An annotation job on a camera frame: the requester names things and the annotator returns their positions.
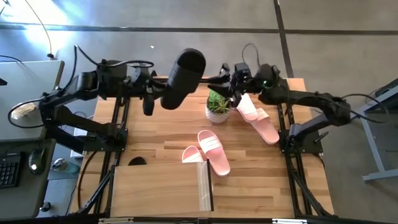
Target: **concrete floor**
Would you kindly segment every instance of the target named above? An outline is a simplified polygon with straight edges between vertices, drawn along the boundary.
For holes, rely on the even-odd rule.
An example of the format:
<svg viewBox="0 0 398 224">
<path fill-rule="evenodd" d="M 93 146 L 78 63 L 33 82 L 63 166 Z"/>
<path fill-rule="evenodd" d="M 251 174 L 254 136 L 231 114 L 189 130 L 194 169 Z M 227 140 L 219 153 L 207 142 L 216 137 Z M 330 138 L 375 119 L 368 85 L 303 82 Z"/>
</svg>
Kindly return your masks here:
<svg viewBox="0 0 398 224">
<path fill-rule="evenodd" d="M 35 22 L 23 1 L 11 1 L 0 22 Z M 276 64 L 286 77 L 286 67 L 273 0 L 147 0 L 72 1 L 30 0 L 45 24 L 98 26 L 99 32 L 50 31 L 53 52 L 66 63 L 62 82 L 72 72 L 73 44 L 80 45 L 95 60 L 143 59 L 167 75 L 178 53 L 186 47 L 201 50 L 207 61 L 206 74 L 215 75 L 223 62 L 241 62 L 241 50 L 253 42 L 262 63 Z M 398 31 L 398 2 L 395 0 L 279 0 L 285 29 L 289 30 L 392 30 Z M 109 27 L 232 28 L 207 32 L 117 32 Z M 27 30 L 0 30 L 0 53 L 21 60 L 46 60 L 49 52 L 39 26 Z M 287 34 L 287 46 L 294 77 L 305 79 L 309 91 L 342 96 L 370 93 L 397 78 L 398 36 L 383 32 L 350 35 Z M 245 53 L 255 70 L 253 50 Z M 95 69 L 79 55 L 77 71 Z M 363 99 L 349 101 L 353 108 Z M 72 110 L 92 114 L 95 101 L 74 102 Z M 329 127 L 322 141 L 326 176 L 335 213 L 357 218 L 396 223 L 398 220 L 398 178 L 370 184 L 362 175 L 377 171 L 360 123 Z"/>
</svg>

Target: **potted plant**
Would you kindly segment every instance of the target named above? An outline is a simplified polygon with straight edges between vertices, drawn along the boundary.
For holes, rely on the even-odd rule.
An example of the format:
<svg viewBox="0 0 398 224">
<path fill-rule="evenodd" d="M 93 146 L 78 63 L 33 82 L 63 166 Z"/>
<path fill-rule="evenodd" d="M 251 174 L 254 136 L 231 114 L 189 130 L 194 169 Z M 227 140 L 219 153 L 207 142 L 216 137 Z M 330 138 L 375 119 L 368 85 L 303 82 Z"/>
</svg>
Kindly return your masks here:
<svg viewBox="0 0 398 224">
<path fill-rule="evenodd" d="M 217 92 L 210 90 L 206 101 L 206 117 L 213 123 L 226 121 L 229 115 L 231 102 Z"/>
</svg>

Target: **white plant pot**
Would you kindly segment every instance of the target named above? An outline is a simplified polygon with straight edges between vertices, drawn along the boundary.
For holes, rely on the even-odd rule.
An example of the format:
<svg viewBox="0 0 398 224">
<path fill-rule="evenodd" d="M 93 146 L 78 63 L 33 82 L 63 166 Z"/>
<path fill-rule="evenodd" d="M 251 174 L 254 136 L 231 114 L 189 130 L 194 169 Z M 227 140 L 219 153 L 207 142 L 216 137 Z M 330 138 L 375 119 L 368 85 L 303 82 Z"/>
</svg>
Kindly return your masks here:
<svg viewBox="0 0 398 224">
<path fill-rule="evenodd" d="M 205 111 L 207 119 L 213 123 L 224 122 L 229 116 L 229 110 L 225 113 L 214 113 L 207 108 L 207 105 L 205 106 Z"/>
</svg>

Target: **pink slide sandal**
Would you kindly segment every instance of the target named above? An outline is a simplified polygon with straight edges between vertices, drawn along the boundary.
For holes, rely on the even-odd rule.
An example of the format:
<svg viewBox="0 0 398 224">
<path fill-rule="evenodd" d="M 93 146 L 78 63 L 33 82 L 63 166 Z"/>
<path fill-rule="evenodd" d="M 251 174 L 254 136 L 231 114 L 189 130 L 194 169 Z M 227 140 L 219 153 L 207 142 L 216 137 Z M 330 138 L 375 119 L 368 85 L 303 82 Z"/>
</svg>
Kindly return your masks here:
<svg viewBox="0 0 398 224">
<path fill-rule="evenodd" d="M 257 109 L 257 121 L 250 122 L 267 144 L 275 144 L 279 141 L 278 132 L 271 123 L 269 115 L 262 109 Z"/>
<path fill-rule="evenodd" d="M 257 120 L 256 107 L 254 106 L 253 102 L 250 99 L 250 96 L 247 93 L 242 96 L 242 99 L 236 109 L 238 109 L 246 122 L 250 123 Z"/>
<path fill-rule="evenodd" d="M 209 130 L 203 130 L 198 134 L 198 141 L 201 149 L 209 159 L 214 172 L 224 177 L 229 174 L 231 168 L 226 158 L 223 145 L 217 135 Z"/>
<path fill-rule="evenodd" d="M 200 151 L 196 146 L 188 146 L 182 153 L 182 163 L 203 162 Z"/>
</svg>

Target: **wooden table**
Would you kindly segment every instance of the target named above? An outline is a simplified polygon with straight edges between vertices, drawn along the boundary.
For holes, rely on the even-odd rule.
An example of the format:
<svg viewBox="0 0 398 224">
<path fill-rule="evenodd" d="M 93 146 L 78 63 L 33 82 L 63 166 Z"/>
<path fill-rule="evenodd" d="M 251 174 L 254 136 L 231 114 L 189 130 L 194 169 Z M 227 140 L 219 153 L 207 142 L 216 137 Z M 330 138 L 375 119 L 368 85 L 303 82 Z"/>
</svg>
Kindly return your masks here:
<svg viewBox="0 0 398 224">
<path fill-rule="evenodd" d="M 289 79 L 289 85 L 292 90 L 305 91 L 304 80 L 301 78 Z M 206 85 L 201 84 L 194 94 L 186 97 L 179 108 L 172 111 L 163 109 L 157 100 L 153 116 L 143 114 L 141 100 L 131 99 L 127 119 L 129 138 L 120 165 L 128 165 L 129 161 L 137 156 L 144 157 L 148 164 L 179 163 L 182 152 L 187 146 L 199 147 L 198 132 L 209 129 L 216 133 L 223 143 L 231 165 L 231 173 L 227 177 L 218 177 L 212 173 L 215 211 L 207 214 L 179 213 L 168 216 L 293 217 L 286 163 L 284 156 L 279 151 L 279 145 L 266 144 L 236 110 L 231 112 L 225 123 L 212 124 L 208 121 L 205 116 L 208 91 Z M 100 123 L 110 122 L 114 101 L 115 99 L 98 100 L 94 120 Z M 256 107 L 263 108 L 270 115 L 272 124 L 278 130 L 279 119 L 276 106 L 264 105 L 254 95 L 252 95 L 252 101 Z M 123 110 L 119 110 L 119 119 L 121 119 L 122 112 Z M 305 122 L 312 117 L 308 107 L 293 106 L 293 112 L 297 123 Z M 85 165 L 87 157 L 84 158 L 83 165 Z M 97 188 L 103 157 L 104 153 L 99 152 L 88 164 L 81 185 L 82 204 Z M 309 189 L 323 207 L 333 213 L 321 161 L 311 154 L 303 154 L 302 157 Z M 102 210 L 106 205 L 107 194 L 108 189 L 104 192 Z M 77 210 L 76 195 L 73 198 L 71 212 Z M 300 208 L 304 211 L 300 190 L 298 190 L 298 197 Z"/>
</svg>

